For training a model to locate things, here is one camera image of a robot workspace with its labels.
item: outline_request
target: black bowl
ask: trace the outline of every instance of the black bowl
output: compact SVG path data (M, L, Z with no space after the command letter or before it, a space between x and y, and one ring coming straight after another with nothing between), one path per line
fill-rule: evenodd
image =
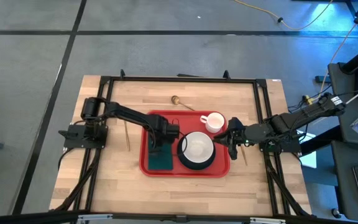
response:
M180 160L180 162L187 168L189 169L193 169L193 170L202 170L205 169L207 167L209 167L212 162L215 159L215 155L216 155L216 149L215 149L215 144L213 145L213 151L211 156L204 162L193 162L191 160L189 160L185 154L182 151L182 142L184 141L185 137L183 136L179 142L178 142L178 149L177 149L177 154L178 154L178 158Z

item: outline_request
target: bowl with black rim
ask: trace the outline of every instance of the bowl with black rim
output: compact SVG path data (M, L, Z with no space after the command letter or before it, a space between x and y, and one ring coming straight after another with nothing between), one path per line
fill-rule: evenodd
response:
M195 131L186 134L179 140L177 154L185 167L202 170L212 164L216 149L208 135Z

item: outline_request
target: desk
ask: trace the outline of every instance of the desk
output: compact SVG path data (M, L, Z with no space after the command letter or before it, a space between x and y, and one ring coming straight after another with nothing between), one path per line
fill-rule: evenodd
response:
M339 69L338 64L329 64L328 72L331 78L334 94L341 94L354 91L354 75L346 75ZM343 102L350 100L354 94L340 96ZM328 145L332 140L344 141L358 144L358 134L350 125L358 118L358 99L346 106L345 113L339 117L339 126L332 128L323 134L316 136L310 141L301 144L302 154L308 154L323 146Z
M358 166L358 145L333 141L331 146L338 178L339 211L358 221L358 189L352 170Z
M84 76L73 122L80 120L84 99L96 96L100 78ZM267 80L267 85L273 114L286 112L281 81ZM196 110L219 111L226 119L236 116L244 125L258 123L253 87L246 83L115 81L112 88L112 101L143 113L150 110L187 110L171 104L172 95L178 95L182 103ZM263 97L260 100L265 115ZM147 177L139 169L142 128L127 124L131 144L129 151L124 122L111 118L107 124L108 141L101 153L92 212L272 215L263 155L258 146L246 148L248 166L239 152L239 158L231 161L231 169L223 178ZM76 185L83 155L84 149L74 149L62 160L50 208L59 206ZM281 155L281 159L288 189L296 201L311 213L299 162L286 153ZM86 189L85 186L80 208L84 208ZM276 195L282 212L277 188Z

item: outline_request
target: gray floor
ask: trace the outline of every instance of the gray floor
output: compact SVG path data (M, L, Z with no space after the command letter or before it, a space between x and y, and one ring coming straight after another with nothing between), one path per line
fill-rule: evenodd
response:
M282 15L294 27L306 24L325 4L282 0L247 1ZM0 0L0 29L71 30L80 0ZM352 15L335 3L307 31L347 31ZM285 30L263 12L233 1L88 1L80 30ZM10 212L37 128L67 44L66 35L0 35L0 215ZM57 161L83 75L175 76L178 73L220 77L282 79L288 105L314 95L314 76L324 75L342 37L221 35L77 36L24 206L25 213L48 210ZM358 37L347 40L335 62L358 53ZM319 134L336 118L309 126ZM332 187L307 184L313 213L332 218ZM332 200L319 200L319 195Z

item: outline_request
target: wooden stick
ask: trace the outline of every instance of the wooden stick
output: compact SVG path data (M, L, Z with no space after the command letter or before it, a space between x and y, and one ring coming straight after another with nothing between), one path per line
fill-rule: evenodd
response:
M125 126L125 136L126 136L126 139L127 139L127 148L128 148L128 151L130 152L131 151L131 146L129 145L127 121L124 121L124 126Z
M241 145L241 152L242 152L242 156L244 158L244 162L246 162L246 166L248 166L248 162L247 162L247 158L246 158L246 152L244 150L244 146Z

